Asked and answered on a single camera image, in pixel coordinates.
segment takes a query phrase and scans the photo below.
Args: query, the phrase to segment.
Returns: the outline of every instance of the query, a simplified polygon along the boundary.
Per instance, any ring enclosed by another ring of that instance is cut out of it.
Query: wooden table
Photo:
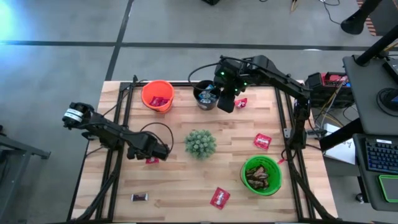
[[[98,112],[104,113],[116,104],[120,82],[105,82]],[[284,140],[273,87],[253,87],[238,98],[248,98],[247,107],[228,114],[215,108],[203,111],[196,105],[192,87],[175,87],[173,108],[167,114],[157,114],[141,102],[141,88],[135,88],[130,110],[129,128],[139,131],[145,124],[162,122],[174,133],[174,148],[167,161],[145,165],[145,161],[123,157],[114,222],[291,222],[297,221],[292,184],[287,163],[280,165],[283,184],[269,197],[258,196],[241,182],[239,172],[244,162],[255,154],[265,154],[280,160]],[[285,117],[289,116],[284,103]],[[106,115],[113,120],[114,111]],[[185,152],[185,136],[193,129],[208,129],[217,138],[216,153],[200,162]],[[170,133],[163,126],[147,128],[171,143]],[[257,133],[272,137],[269,150],[253,146]],[[309,139],[309,144],[318,145]],[[93,141],[88,152],[99,146]],[[321,204],[337,216],[321,151],[308,147],[303,150],[310,188]],[[81,215],[94,199],[101,185],[106,150],[87,157],[73,209],[72,218]],[[223,210],[209,204],[217,187],[231,197]],[[148,193],[147,202],[131,202],[131,194]],[[304,214],[308,216],[305,197],[300,191]]]

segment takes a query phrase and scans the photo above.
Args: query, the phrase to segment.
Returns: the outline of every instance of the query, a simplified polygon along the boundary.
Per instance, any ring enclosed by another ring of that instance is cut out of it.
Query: black keyboard
[[[368,170],[398,174],[398,145],[390,141],[366,139]]]

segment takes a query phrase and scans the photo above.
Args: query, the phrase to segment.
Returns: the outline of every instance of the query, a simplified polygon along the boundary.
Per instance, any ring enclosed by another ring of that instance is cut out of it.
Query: small potted plant
[[[216,138],[207,130],[194,130],[185,138],[185,151],[199,160],[209,158],[216,151]]]

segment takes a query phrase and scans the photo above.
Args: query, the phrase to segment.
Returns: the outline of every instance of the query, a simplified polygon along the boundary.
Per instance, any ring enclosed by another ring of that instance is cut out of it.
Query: green container
[[[246,170],[258,167],[259,165],[264,166],[268,170],[267,174],[269,175],[269,187],[265,190],[254,190],[252,187],[250,187],[248,180],[246,179]],[[248,159],[243,164],[241,179],[249,190],[262,196],[273,195],[280,189],[280,186],[282,186],[282,172],[280,171],[279,165],[273,159],[265,155],[256,155]]]

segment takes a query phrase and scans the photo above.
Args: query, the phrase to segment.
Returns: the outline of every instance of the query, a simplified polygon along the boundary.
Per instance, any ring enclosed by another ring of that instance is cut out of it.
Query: orange cup
[[[149,103],[152,99],[156,97],[163,97],[169,99],[165,105],[162,106],[151,106]],[[172,107],[172,102],[174,99],[174,88],[173,86],[165,80],[154,80],[144,87],[142,87],[141,100],[149,109],[156,112],[166,113]]]

